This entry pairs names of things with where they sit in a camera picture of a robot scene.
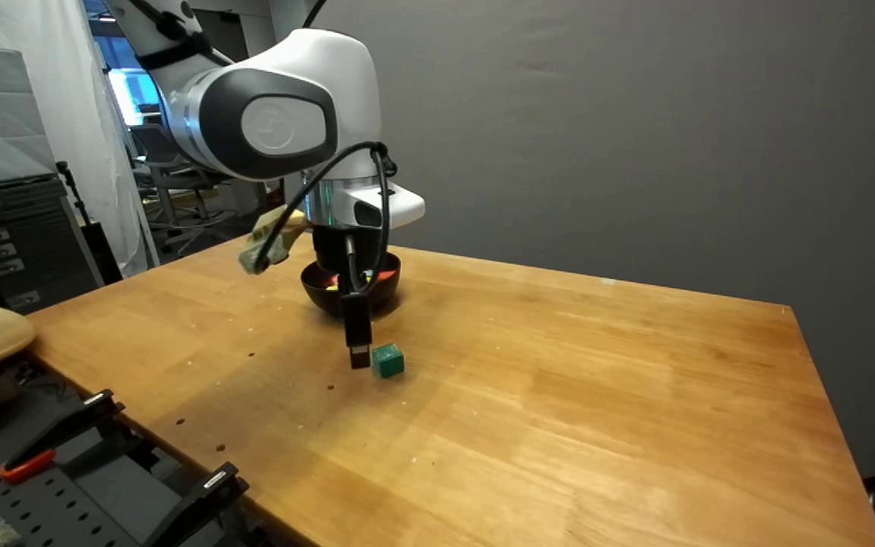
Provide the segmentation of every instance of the wooden table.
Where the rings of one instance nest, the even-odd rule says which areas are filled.
[[[32,317],[32,354],[317,544],[875,544],[790,308],[416,248],[345,364],[294,260],[237,243]]]

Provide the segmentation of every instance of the gray wall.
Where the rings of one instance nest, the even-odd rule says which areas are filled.
[[[875,470],[875,0],[358,0],[405,243],[790,300]]]

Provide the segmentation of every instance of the small block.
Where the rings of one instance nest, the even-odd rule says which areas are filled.
[[[376,377],[402,377],[405,373],[405,354],[397,347],[376,347],[373,349],[373,373]]]

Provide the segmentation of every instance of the wire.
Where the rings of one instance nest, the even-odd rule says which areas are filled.
[[[321,2],[325,2],[325,0],[317,0],[317,2],[311,2],[311,10],[310,10],[310,14],[306,14],[304,28],[311,28],[311,21],[317,21]]]
[[[332,166],[336,166],[344,157],[362,151],[362,148],[370,148],[373,155],[373,164],[376,164],[376,187],[380,187],[380,238],[376,238],[376,257],[373,257],[373,273],[370,273],[370,283],[362,285],[356,294],[363,294],[368,290],[373,290],[376,278],[380,278],[380,265],[385,260],[385,240],[387,240],[387,187],[385,187],[385,171],[381,171],[381,157],[385,157],[385,147],[381,142],[356,142],[356,147],[345,147],[341,148],[336,157],[332,157],[283,210],[283,217],[276,220],[274,232],[263,238],[257,257],[255,257],[255,265],[253,272],[263,272],[268,265],[268,254],[274,248],[280,232],[285,228],[288,217],[304,204],[304,198],[325,179],[325,175]]]

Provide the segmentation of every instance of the cable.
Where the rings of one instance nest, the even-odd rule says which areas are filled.
[[[381,171],[381,160],[380,157],[385,157],[385,147],[381,142],[356,142],[356,147],[345,147],[345,148],[341,148],[341,155],[336,157],[332,157],[288,204],[285,204],[285,210],[283,210],[283,217],[276,220],[276,224],[274,224],[274,232],[263,238],[263,243],[261,243],[261,248],[257,248],[257,257],[255,257],[255,265],[253,265],[253,272],[263,272],[268,265],[268,254],[274,248],[274,243],[276,243],[276,238],[280,238],[280,232],[285,228],[285,223],[288,223],[288,217],[304,204],[304,198],[325,179],[325,175],[332,171],[332,166],[336,166],[344,157],[350,157],[350,155],[356,155],[356,151],[362,151],[362,148],[370,148],[370,155],[373,155],[373,164],[376,164],[376,187],[380,187],[380,192],[385,189],[385,171]],[[380,240],[385,243],[385,232],[387,232],[387,192],[381,192],[380,196],[380,202],[381,202],[381,220],[380,220]],[[380,260],[380,243],[376,243],[376,260],[373,260],[373,278],[370,278],[370,283],[368,285],[373,285],[376,283],[376,273],[380,273],[380,265],[381,265],[381,260]]]
[[[325,2],[325,0],[317,0],[317,2],[311,2],[311,10],[310,10],[310,14],[306,14],[304,28],[311,28],[311,21],[317,21],[321,2]]]

